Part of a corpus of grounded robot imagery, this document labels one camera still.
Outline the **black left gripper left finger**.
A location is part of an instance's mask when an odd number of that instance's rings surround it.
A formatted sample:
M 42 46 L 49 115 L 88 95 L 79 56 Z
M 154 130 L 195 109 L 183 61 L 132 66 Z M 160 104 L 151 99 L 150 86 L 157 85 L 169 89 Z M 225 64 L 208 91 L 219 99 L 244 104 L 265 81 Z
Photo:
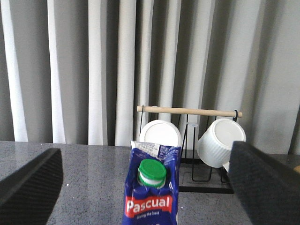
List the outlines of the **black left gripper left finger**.
M 0 182 L 0 223 L 47 224 L 62 184 L 61 150 L 47 149 Z

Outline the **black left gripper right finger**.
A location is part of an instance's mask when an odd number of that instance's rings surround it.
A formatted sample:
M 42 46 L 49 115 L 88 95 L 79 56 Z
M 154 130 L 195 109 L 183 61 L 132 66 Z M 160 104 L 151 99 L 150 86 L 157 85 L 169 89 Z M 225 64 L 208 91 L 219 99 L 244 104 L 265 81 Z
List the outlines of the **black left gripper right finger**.
M 246 142 L 234 141 L 229 179 L 254 225 L 300 223 L 300 174 Z

